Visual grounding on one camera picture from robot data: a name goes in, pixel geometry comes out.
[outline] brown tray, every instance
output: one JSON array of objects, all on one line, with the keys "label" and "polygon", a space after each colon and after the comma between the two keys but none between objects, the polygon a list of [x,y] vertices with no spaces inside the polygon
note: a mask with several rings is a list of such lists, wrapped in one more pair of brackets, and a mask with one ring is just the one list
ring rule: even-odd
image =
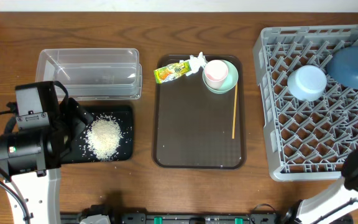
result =
[{"label": "brown tray", "polygon": [[[189,55],[166,55],[157,67],[187,59]],[[235,88],[222,95],[210,92],[201,69],[157,84],[153,160],[161,167],[236,169],[246,161],[241,62],[232,55],[206,55],[206,59],[227,60],[238,69],[235,137]]]}]

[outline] yellow snack wrapper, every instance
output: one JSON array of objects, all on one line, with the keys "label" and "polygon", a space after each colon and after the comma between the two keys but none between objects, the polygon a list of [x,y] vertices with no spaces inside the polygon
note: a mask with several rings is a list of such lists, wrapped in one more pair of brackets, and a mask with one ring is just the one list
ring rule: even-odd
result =
[{"label": "yellow snack wrapper", "polygon": [[175,80],[191,70],[189,61],[172,63],[154,70],[155,81],[160,84]]}]

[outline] wooden chopstick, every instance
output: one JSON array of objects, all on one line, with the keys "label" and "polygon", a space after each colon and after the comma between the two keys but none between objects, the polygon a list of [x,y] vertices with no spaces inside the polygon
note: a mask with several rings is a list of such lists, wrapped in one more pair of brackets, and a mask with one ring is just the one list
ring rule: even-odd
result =
[{"label": "wooden chopstick", "polygon": [[237,84],[236,84],[236,92],[234,93],[233,130],[232,130],[231,139],[234,139],[234,130],[236,128],[236,111],[237,111]]}]

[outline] dark serving tray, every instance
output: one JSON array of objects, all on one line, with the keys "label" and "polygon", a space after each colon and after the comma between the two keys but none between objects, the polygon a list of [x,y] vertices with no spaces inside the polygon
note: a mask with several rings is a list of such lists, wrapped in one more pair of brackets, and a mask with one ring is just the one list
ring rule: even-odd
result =
[{"label": "dark serving tray", "polygon": [[[189,57],[167,55],[157,67]],[[242,65],[232,55],[206,55],[206,59],[227,60],[238,69],[235,138],[235,88],[222,95],[210,92],[201,69],[197,74],[157,84],[152,156],[161,167],[236,169],[246,161]]]},{"label": "dark serving tray", "polygon": [[[84,108],[95,116],[104,114],[114,116],[121,129],[123,138],[119,141],[117,148],[118,154],[113,155],[109,161],[124,161],[131,157],[134,148],[134,119],[132,109],[129,106],[84,106]],[[61,158],[62,164],[82,163],[82,162],[102,162],[88,150],[84,152],[85,132],[89,130],[89,125],[85,126],[78,120],[79,132],[71,143],[71,151]]]}]

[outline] wooden table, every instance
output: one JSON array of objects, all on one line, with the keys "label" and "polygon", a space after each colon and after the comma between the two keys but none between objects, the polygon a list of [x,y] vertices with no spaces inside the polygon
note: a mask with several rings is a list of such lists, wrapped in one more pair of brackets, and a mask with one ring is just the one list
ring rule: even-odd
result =
[{"label": "wooden table", "polygon": [[[15,101],[14,87],[35,80],[43,49],[133,47],[140,52],[143,90],[134,109],[132,159],[62,167],[60,210],[79,212],[108,203],[118,210],[150,212],[248,213],[260,203],[286,211],[331,181],[276,182],[269,176],[252,48],[264,27],[358,24],[358,14],[308,13],[0,13],[0,111]],[[165,54],[231,54],[244,76],[247,161],[238,170],[185,170],[157,167],[151,157],[155,106],[153,69]],[[0,116],[0,134],[8,116]],[[358,223],[358,211],[353,213]],[[0,189],[0,223],[11,223],[6,193]]]}]

